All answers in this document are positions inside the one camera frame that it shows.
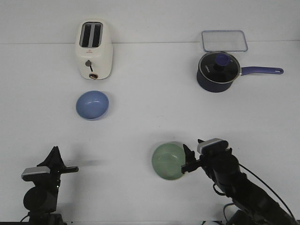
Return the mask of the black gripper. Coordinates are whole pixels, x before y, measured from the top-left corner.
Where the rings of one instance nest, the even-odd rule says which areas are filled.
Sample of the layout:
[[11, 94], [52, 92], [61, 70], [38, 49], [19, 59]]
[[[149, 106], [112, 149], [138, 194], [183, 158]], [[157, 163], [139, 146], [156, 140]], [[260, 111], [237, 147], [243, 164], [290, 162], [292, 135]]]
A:
[[[199, 145], [205, 143], [201, 139], [197, 141]], [[199, 159], [195, 158], [195, 152], [186, 144], [183, 144], [183, 149], [185, 152], [185, 164], [181, 167], [183, 174], [193, 172], [200, 167], [220, 188], [232, 185], [240, 174], [239, 162], [232, 155], [231, 149], [214, 155], [201, 155]]]
[[76, 173], [79, 171], [78, 166], [65, 166], [58, 146], [54, 146], [46, 159], [37, 165], [51, 168], [49, 173], [38, 175], [35, 186], [46, 188], [59, 188], [61, 184], [61, 175], [66, 173]]

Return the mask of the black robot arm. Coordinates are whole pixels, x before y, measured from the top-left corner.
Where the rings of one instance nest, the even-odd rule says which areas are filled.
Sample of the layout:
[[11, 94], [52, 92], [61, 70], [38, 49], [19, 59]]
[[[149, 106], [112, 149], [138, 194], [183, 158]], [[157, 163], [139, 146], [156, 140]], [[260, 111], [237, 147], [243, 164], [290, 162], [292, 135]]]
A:
[[241, 172], [241, 164], [232, 154], [228, 141], [219, 138], [198, 140], [199, 158], [195, 158], [195, 152], [187, 145], [184, 144], [183, 149], [185, 164], [181, 166], [181, 172], [190, 173], [202, 168], [214, 182], [214, 187], [220, 189], [218, 194], [231, 198], [233, 204], [255, 224], [298, 224], [289, 210], [284, 211], [278, 202]]
[[46, 159], [35, 167], [24, 169], [22, 180], [33, 182], [23, 198], [24, 207], [29, 211], [30, 225], [65, 225], [62, 215], [56, 213], [61, 175], [76, 173], [78, 166], [65, 166], [59, 147], [54, 146]]

